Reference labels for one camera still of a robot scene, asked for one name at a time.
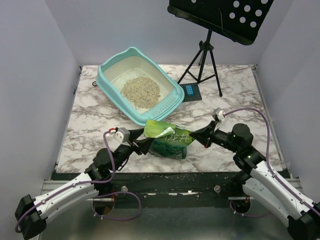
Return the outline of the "green litter bag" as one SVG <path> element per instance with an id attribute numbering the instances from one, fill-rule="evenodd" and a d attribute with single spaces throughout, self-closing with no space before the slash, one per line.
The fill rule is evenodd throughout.
<path id="1" fill-rule="evenodd" d="M 186 158 L 187 147 L 194 141 L 190 133 L 185 126 L 156 120 L 147 120 L 143 131 L 146 138 L 153 139 L 150 154 L 174 160 Z"/>

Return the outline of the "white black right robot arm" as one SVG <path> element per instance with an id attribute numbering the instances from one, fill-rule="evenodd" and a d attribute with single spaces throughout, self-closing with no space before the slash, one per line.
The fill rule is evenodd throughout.
<path id="1" fill-rule="evenodd" d="M 226 133 L 216 128 L 217 123 L 190 133 L 190 137 L 205 148 L 219 145 L 234 153 L 233 160 L 240 168 L 239 175 L 230 183 L 230 191 L 244 193 L 267 208 L 285 226 L 294 240 L 317 240 L 320 237 L 320 205 L 292 186 L 256 150 L 250 128 L 237 123 Z"/>

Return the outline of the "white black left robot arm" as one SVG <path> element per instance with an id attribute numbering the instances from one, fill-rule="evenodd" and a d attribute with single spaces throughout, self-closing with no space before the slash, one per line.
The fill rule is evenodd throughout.
<path id="1" fill-rule="evenodd" d="M 103 134 L 114 136 L 120 143 L 112 151 L 106 143 L 100 149 L 92 164 L 74 179 L 64 185 L 36 197 L 29 194 L 22 197 L 15 210 L 17 220 L 15 232 L 30 240 L 42 233 L 49 220 L 54 219 L 72 205 L 88 199 L 114 198 L 117 195 L 136 196 L 129 191 L 115 191 L 113 179 L 121 170 L 132 153 L 146 155 L 153 143 L 153 138 L 140 139 L 144 129 L 128 130 L 124 127 L 111 128 Z"/>

